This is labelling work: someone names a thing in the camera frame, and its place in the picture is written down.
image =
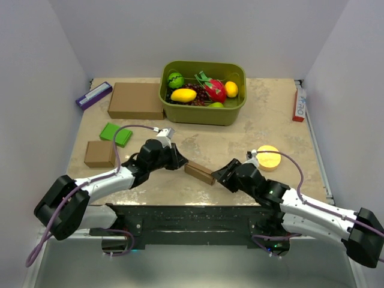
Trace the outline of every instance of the gray floor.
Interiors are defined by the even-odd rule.
[[[283,260],[260,249],[147,246],[102,256],[99,239],[49,241],[35,288],[355,288],[344,252],[315,239],[292,240]]]

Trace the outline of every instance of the yellow lid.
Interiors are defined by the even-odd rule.
[[[278,149],[271,145],[261,146],[259,151],[277,151]],[[260,164],[260,169],[264,171],[273,171],[277,168],[281,161],[281,155],[276,153],[258,153],[256,156]]]

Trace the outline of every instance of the small brown cardboard box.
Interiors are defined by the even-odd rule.
[[[90,168],[113,168],[116,154],[112,141],[89,141],[84,163]]]
[[[205,168],[193,161],[189,161],[188,164],[184,166],[184,171],[197,178],[198,180],[201,180],[209,185],[213,185],[215,183],[215,178],[211,175],[213,171],[209,170],[208,168]]]
[[[108,114],[112,119],[163,120],[159,99],[160,84],[116,83],[113,87]]]

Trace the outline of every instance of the purple box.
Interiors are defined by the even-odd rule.
[[[90,90],[87,94],[76,100],[76,104],[85,110],[95,104],[98,100],[112,92],[112,86],[108,82],[98,85],[95,89]]]

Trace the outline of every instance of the green box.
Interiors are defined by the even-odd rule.
[[[120,126],[117,126],[112,123],[107,123],[107,125],[104,127],[102,132],[100,133],[100,139],[101,140],[113,140],[113,135],[115,135],[116,131],[120,128]],[[127,142],[132,136],[132,131],[129,129],[123,129],[120,130],[119,133],[116,136],[116,144],[120,147],[125,147]]]
[[[218,79],[224,84],[227,81],[235,82],[239,88],[239,95],[236,98],[227,98],[224,108],[177,105],[165,101],[167,80],[171,73],[181,73],[185,83],[197,83],[194,75],[200,71],[204,71],[207,77]],[[172,122],[229,126],[236,121],[240,108],[247,99],[245,72],[235,64],[174,61],[166,65],[163,70],[159,97],[167,118]]]

